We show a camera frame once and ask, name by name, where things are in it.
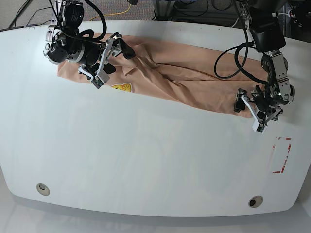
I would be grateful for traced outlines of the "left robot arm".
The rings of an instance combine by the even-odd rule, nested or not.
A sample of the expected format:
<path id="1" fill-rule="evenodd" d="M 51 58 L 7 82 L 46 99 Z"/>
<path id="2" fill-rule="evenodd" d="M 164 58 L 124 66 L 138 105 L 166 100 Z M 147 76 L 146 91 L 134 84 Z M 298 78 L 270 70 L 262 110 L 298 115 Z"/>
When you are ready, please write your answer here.
<path id="1" fill-rule="evenodd" d="M 277 11 L 284 4 L 283 0 L 243 0 L 240 3 L 241 16 L 252 41 L 237 47 L 235 63 L 238 68 L 242 68 L 238 61 L 240 50 L 254 46 L 257 52 L 263 54 L 261 66 L 268 77 L 266 81 L 262 81 L 241 69 L 245 76 L 257 84 L 262 84 L 263 88 L 256 85 L 251 93 L 240 88 L 234 111 L 240 112 L 248 108 L 255 120 L 253 130 L 260 133 L 264 133 L 269 121 L 278 121 L 279 115 L 283 112 L 281 106 L 293 102 L 295 97 L 295 89 L 287 75 L 288 62 L 280 51 L 286 42 L 279 25 Z"/>

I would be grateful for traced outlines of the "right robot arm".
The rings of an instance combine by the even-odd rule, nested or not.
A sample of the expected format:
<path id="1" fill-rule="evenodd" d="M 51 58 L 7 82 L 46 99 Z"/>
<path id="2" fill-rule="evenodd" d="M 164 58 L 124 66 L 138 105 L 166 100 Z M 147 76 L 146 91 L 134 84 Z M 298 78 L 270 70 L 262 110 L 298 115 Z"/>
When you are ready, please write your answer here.
<path id="1" fill-rule="evenodd" d="M 107 29 L 104 15 L 93 3 L 86 3 L 99 14 L 102 33 L 94 37 L 91 29 L 79 31 L 85 12 L 80 1 L 57 0 L 51 5 L 53 16 L 46 33 L 43 54 L 53 64 L 59 65 L 63 61 L 78 63 L 79 74 L 86 75 L 96 88 L 100 88 L 109 81 L 109 75 L 116 71 L 109 62 L 110 57 L 122 54 L 129 60 L 136 54 L 119 33 L 102 41 Z"/>

